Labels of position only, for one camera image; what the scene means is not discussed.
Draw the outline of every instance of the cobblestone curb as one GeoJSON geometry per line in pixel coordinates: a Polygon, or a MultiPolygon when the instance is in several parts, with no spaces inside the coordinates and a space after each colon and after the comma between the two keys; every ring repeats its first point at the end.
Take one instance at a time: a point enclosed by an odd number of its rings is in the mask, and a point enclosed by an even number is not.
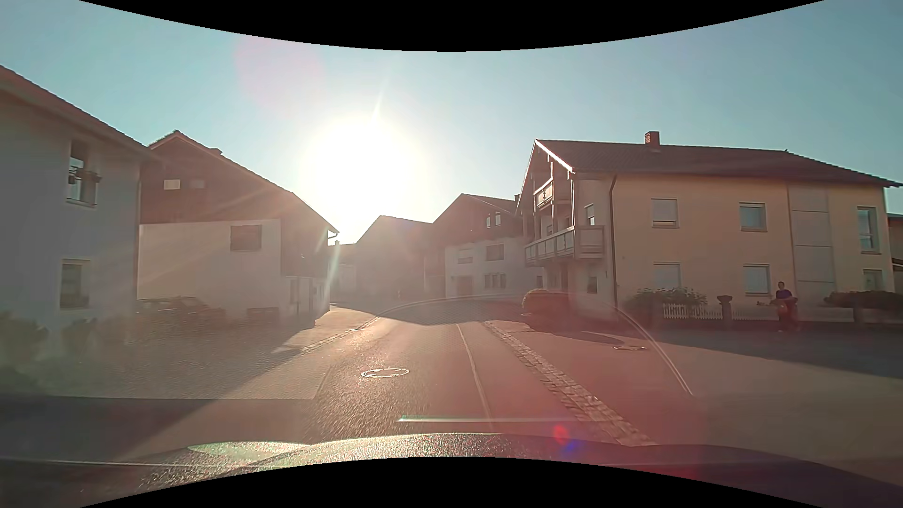
{"type": "Polygon", "coordinates": [[[340,339],[340,338],[344,337],[345,335],[353,334],[354,332],[359,332],[359,331],[363,330],[364,328],[367,328],[368,326],[372,325],[373,322],[375,322],[377,319],[379,319],[379,316],[378,316],[378,315],[377,315],[377,316],[374,316],[374,317],[371,317],[371,318],[368,319],[363,325],[360,325],[360,326],[358,326],[357,328],[352,328],[352,329],[349,329],[349,330],[345,330],[344,332],[339,332],[339,333],[337,333],[337,334],[335,334],[335,335],[326,337],[325,339],[322,339],[322,340],[317,341],[317,342],[315,342],[315,343],[307,344],[307,345],[302,346],[302,347],[293,347],[293,346],[291,346],[291,345],[282,345],[282,346],[280,346],[280,348],[285,348],[285,349],[290,349],[290,348],[291,348],[291,349],[297,349],[297,350],[298,350],[298,355],[299,355],[299,356],[302,355],[302,354],[307,354],[307,353],[310,353],[311,351],[314,351],[314,350],[316,350],[316,349],[321,348],[322,346],[324,346],[324,345],[326,345],[326,344],[328,344],[328,343],[331,343],[332,341],[334,341],[334,340],[336,340],[336,339],[340,339]]]}
{"type": "Polygon", "coordinates": [[[558,370],[526,344],[518,341],[508,332],[499,330],[489,321],[483,321],[482,324],[511,347],[518,360],[533,371],[545,387],[557,396],[579,421],[589,424],[590,431],[596,434],[597,438],[607,441],[615,439],[621,445],[629,447],[656,444],[649,436],[622,418],[614,409],[596,399],[577,381],[558,370]]]}

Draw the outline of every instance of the street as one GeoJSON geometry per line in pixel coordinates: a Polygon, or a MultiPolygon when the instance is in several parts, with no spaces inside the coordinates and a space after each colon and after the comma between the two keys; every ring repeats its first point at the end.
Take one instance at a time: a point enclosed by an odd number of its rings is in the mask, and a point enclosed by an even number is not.
{"type": "Polygon", "coordinates": [[[15,399],[0,422],[0,454],[126,460],[220,441],[502,432],[743,447],[903,484],[903,380],[889,368],[878,375],[867,365],[803,362],[799,353],[778,359],[802,346],[774,337],[742,338],[753,345],[731,350],[727,335],[706,342],[687,331],[654,342],[537,332],[518,312],[409,306],[323,339],[268,343],[267,354],[223,371],[234,375],[158,383],[175,390],[168,398],[148,387],[154,397],[15,399]],[[363,375],[378,369],[402,371],[363,375]]]}

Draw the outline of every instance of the chimney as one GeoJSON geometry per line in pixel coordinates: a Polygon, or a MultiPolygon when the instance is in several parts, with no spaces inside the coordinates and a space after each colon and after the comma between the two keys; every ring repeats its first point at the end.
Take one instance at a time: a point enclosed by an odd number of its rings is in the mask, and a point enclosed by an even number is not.
{"type": "Polygon", "coordinates": [[[646,146],[648,146],[650,148],[658,148],[659,147],[657,130],[650,130],[649,132],[646,133],[646,146]]]}

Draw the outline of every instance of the sun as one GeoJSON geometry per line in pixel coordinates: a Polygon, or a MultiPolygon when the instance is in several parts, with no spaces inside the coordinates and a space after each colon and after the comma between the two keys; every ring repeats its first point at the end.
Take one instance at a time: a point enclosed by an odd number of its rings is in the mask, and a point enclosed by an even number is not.
{"type": "Polygon", "coordinates": [[[337,122],[312,141],[308,168],[317,188],[364,212],[382,213],[386,203],[410,191],[414,150],[378,119],[337,122]]]}

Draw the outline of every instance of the balcony railing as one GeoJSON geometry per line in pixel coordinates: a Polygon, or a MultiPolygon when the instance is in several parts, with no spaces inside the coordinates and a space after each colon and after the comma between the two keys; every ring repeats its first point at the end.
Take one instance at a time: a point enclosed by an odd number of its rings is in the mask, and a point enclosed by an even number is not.
{"type": "Polygon", "coordinates": [[[545,259],[604,258],[604,226],[571,226],[552,236],[524,246],[526,264],[536,266],[545,259]]]}
{"type": "Polygon", "coordinates": [[[554,183],[552,180],[544,185],[541,189],[536,191],[533,194],[533,199],[535,202],[535,208],[540,208],[543,205],[552,202],[552,197],[554,196],[554,183]]]}

